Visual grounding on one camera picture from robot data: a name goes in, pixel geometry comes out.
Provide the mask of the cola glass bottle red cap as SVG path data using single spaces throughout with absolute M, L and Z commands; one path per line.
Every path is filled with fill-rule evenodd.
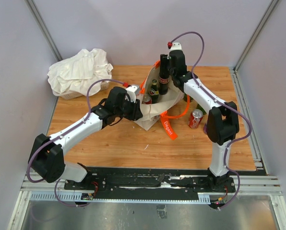
M 159 94 L 165 95 L 168 91 L 169 74 L 161 73 L 159 74 Z

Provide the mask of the canvas tote bag orange handles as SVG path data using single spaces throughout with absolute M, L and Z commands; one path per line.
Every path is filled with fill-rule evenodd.
M 186 104 L 185 110 L 179 115 L 168 115 L 168 110 L 175 106 L 179 101 L 183 99 L 184 93 L 174 86 L 172 82 L 168 84 L 168 92 L 165 95 L 160 95 L 158 102 L 155 104 L 143 104 L 143 95 L 148 94 L 149 87 L 151 86 L 152 80 L 158 79 L 160 71 L 160 61 L 157 61 L 151 70 L 149 71 L 147 77 L 140 85 L 140 110 L 143 117 L 137 120 L 135 123 L 142 127 L 144 130 L 149 130 L 156 121 L 160 120 L 164 130 L 167 135 L 175 140 L 178 136 L 170 125 L 171 119 L 178 119 L 186 115 L 190 107 L 190 101 Z

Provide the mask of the green bottle gold foil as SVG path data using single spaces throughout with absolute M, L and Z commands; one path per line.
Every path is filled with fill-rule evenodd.
M 201 110 L 203 115 L 207 114 L 206 111 L 199 104 L 197 104 L 196 109 Z

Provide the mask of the red cola can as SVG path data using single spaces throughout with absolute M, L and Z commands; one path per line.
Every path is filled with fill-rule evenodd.
M 196 129 L 203 119 L 203 112 L 200 109 L 195 109 L 191 112 L 188 126 L 192 129 Z

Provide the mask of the purple soda can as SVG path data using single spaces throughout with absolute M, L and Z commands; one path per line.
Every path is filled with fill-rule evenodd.
M 207 123 L 205 123 L 203 126 L 203 132 L 204 134 L 207 134 Z

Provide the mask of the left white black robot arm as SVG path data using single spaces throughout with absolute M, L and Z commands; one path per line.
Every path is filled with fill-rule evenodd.
M 38 135 L 28 161 L 28 180 L 36 182 L 29 172 L 33 169 L 48 183 L 58 179 L 71 180 L 81 189 L 88 189 L 92 185 L 88 169 L 80 163 L 66 162 L 65 155 L 86 137 L 107 126 L 113 126 L 124 118 L 130 121 L 142 118 L 137 98 L 140 90 L 137 85 L 126 89 L 114 87 L 107 98 L 89 108 L 88 113 L 74 124 L 50 136 Z

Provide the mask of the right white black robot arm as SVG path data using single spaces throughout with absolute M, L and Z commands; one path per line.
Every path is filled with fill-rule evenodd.
M 172 50 L 160 55 L 160 77 L 170 77 L 174 86 L 192 97 L 206 111 L 207 136 L 212 142 L 212 161 L 208 168 L 207 187 L 217 192 L 229 180 L 229 143 L 239 132 L 237 105 L 217 97 L 200 81 L 193 71 L 188 71 L 182 50 Z

